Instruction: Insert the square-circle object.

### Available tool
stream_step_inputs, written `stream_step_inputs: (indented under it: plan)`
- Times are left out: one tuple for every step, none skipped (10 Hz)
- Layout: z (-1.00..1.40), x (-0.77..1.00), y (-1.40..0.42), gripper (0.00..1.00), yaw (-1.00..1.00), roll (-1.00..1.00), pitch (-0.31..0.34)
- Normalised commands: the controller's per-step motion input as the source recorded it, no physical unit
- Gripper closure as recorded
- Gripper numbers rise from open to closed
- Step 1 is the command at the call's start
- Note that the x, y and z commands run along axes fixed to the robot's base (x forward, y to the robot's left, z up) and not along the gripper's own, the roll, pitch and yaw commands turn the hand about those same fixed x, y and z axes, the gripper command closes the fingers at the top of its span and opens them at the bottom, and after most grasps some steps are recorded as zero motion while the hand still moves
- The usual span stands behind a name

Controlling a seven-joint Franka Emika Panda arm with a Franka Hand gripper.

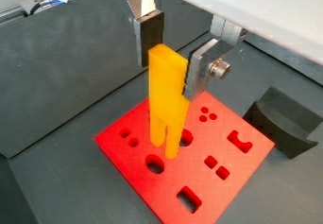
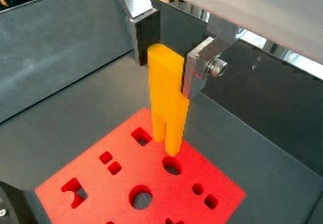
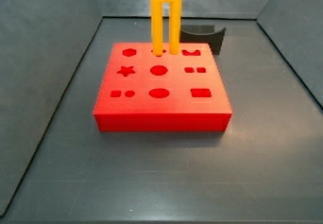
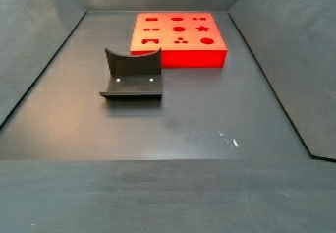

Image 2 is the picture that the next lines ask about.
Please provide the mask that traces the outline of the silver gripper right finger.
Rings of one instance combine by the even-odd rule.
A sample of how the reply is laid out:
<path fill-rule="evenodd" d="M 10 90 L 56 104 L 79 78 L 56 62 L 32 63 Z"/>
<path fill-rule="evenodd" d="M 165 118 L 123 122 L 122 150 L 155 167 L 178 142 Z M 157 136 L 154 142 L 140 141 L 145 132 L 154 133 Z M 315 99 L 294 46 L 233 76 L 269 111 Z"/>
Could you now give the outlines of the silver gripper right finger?
<path fill-rule="evenodd" d="M 211 14 L 207 23 L 210 36 L 186 55 L 182 93 L 191 99 L 206 86 L 207 78 L 219 78 L 227 68 L 222 52 L 245 34 L 245 29 Z"/>

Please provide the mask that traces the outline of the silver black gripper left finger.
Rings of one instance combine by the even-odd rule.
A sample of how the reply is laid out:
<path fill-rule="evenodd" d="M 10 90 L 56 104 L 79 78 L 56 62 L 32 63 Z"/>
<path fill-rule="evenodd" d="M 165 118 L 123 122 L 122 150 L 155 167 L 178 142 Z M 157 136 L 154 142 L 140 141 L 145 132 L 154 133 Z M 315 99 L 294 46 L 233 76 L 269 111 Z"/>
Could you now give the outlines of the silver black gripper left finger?
<path fill-rule="evenodd" d="M 161 40 L 161 11 L 151 0 L 119 0 L 134 43 L 135 59 L 140 66 L 149 63 L 149 48 Z"/>

